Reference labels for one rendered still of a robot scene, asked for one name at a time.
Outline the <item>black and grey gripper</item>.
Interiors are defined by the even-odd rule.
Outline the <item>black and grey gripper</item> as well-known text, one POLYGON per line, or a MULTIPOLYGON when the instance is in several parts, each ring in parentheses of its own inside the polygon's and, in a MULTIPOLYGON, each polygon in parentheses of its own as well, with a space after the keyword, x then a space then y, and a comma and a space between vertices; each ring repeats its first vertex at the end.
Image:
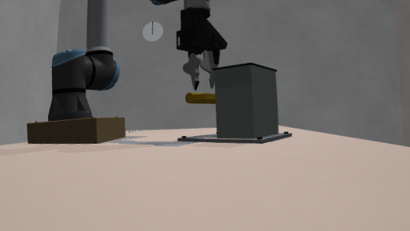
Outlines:
POLYGON ((218 67, 220 60, 217 39, 212 31, 204 29, 203 26, 204 20, 209 17, 210 10, 206 8, 189 7, 181 10, 181 30, 177 31, 177 50, 188 51, 188 58, 189 56, 190 58, 188 63, 183 65, 183 71, 191 75, 194 90, 197 90, 200 82, 199 66, 210 74, 210 88, 213 88, 215 83, 213 68, 218 67), (178 46, 178 37, 180 37, 180 46, 178 46), (202 52, 203 59, 201 60, 198 54, 202 52))

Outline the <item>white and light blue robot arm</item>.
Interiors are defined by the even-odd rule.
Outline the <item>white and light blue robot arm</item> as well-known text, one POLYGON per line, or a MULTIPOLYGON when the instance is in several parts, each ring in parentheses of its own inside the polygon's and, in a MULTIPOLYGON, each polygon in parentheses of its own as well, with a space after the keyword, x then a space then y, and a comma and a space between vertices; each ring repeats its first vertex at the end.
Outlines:
POLYGON ((48 122, 92 117, 86 89, 111 89, 120 73, 119 64, 109 49, 109 0, 88 0, 86 51, 58 52, 53 56, 51 68, 52 101, 48 122))

